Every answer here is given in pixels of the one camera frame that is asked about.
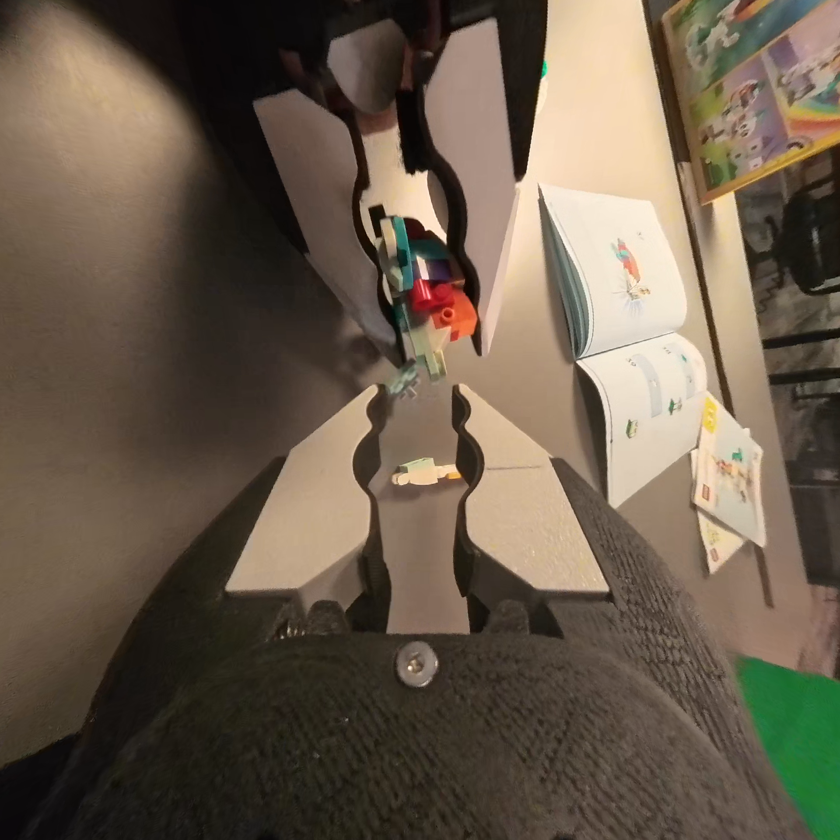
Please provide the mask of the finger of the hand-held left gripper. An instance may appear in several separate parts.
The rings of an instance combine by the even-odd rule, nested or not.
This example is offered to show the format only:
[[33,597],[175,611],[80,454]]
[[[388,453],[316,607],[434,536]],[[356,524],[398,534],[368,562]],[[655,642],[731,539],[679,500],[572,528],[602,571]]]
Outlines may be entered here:
[[519,201],[498,21],[458,28],[435,51],[409,49],[404,71],[404,92],[416,98],[421,170],[476,309],[472,343],[487,356]]
[[401,363],[395,328],[381,307],[380,271],[354,217],[360,170],[347,123],[295,88],[258,98],[253,107],[308,263],[375,348]]

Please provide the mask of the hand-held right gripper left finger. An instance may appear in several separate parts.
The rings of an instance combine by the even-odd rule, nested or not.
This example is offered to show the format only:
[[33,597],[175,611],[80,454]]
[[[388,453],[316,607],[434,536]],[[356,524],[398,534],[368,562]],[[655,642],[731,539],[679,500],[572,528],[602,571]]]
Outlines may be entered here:
[[304,613],[361,597],[387,618],[391,581],[370,483],[388,400],[371,385],[288,454],[225,585],[231,596],[280,596]]

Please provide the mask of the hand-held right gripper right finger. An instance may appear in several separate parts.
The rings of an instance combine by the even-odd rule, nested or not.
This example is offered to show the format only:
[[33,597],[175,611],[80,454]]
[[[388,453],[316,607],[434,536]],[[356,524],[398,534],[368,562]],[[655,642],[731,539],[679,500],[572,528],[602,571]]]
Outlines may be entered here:
[[608,602],[611,591],[551,455],[467,385],[452,394],[458,502],[454,571],[470,622],[501,603],[527,617],[562,600]]

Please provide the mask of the white mint orange lego figure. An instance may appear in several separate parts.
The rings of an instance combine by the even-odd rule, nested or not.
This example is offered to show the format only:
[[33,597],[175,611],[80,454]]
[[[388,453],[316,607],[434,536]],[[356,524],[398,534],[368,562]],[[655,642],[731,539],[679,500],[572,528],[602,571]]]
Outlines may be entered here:
[[433,458],[417,458],[400,464],[392,474],[394,486],[429,487],[441,480],[460,480],[456,465],[438,465]]

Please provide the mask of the multicolour lego model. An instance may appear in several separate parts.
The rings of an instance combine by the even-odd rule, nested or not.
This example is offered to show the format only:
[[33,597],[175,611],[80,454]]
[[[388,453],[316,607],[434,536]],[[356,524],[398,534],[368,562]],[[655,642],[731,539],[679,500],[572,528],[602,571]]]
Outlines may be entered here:
[[415,396],[421,378],[447,375],[445,352],[470,339],[479,318],[465,273],[444,240],[413,218],[370,210],[381,294],[393,316],[403,364],[385,384],[391,399]]

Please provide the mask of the yellow lego set box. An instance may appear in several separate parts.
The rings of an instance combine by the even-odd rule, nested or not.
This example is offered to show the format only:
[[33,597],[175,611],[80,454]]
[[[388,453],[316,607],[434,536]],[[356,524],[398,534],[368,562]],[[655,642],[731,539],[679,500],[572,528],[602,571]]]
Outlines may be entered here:
[[838,144],[838,1],[683,1],[661,25],[700,204]]

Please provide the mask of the small instruction leaflet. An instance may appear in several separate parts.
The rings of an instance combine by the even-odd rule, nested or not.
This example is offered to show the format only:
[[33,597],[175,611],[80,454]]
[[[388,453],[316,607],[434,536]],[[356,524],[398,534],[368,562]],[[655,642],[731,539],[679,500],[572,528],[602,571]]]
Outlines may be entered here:
[[762,501],[763,449],[709,392],[700,417],[692,500],[698,510],[761,548],[767,533]]
[[696,510],[700,542],[706,556],[707,571],[717,573],[746,543],[744,537],[730,530],[701,509]]

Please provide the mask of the open instruction booklet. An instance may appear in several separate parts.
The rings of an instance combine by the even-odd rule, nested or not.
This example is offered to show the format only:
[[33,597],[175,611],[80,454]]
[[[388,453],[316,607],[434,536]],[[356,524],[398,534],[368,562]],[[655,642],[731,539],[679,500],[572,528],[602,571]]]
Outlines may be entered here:
[[574,362],[601,401],[617,508],[697,446],[707,366],[679,334],[686,289],[651,202],[543,183],[539,207]]

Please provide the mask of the green plastic crate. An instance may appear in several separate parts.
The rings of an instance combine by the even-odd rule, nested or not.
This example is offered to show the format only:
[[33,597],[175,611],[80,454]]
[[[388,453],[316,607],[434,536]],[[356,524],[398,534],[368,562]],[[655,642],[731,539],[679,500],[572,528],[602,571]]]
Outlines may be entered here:
[[839,683],[757,658],[737,663],[759,738],[815,838],[839,838]]

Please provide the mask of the black office chair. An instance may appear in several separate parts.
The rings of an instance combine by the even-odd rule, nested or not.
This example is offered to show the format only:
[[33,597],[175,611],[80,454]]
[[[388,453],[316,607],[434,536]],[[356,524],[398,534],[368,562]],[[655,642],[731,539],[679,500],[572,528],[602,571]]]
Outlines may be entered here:
[[809,298],[839,292],[839,189],[838,146],[829,150],[829,172],[803,183],[784,203],[781,223],[772,216],[764,222],[770,230],[770,246],[748,249],[751,269],[770,262],[781,289],[786,278]]

